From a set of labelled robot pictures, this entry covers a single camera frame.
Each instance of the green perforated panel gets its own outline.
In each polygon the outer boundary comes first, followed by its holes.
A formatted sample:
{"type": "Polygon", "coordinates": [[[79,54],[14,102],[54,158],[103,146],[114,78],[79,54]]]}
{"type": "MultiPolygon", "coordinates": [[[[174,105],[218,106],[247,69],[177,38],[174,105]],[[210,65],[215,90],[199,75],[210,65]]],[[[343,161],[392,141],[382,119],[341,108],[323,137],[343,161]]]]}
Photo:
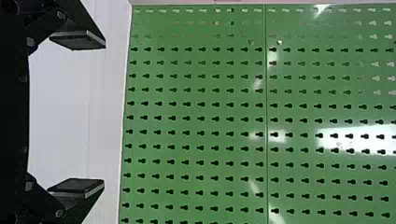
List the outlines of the green perforated panel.
{"type": "Polygon", "coordinates": [[[395,10],[134,7],[120,223],[394,223],[395,10]]]}
{"type": "Polygon", "coordinates": [[[266,222],[262,12],[134,8],[121,223],[266,222]]]}
{"type": "Polygon", "coordinates": [[[395,11],[266,7],[268,194],[285,223],[395,222],[395,11]]]}

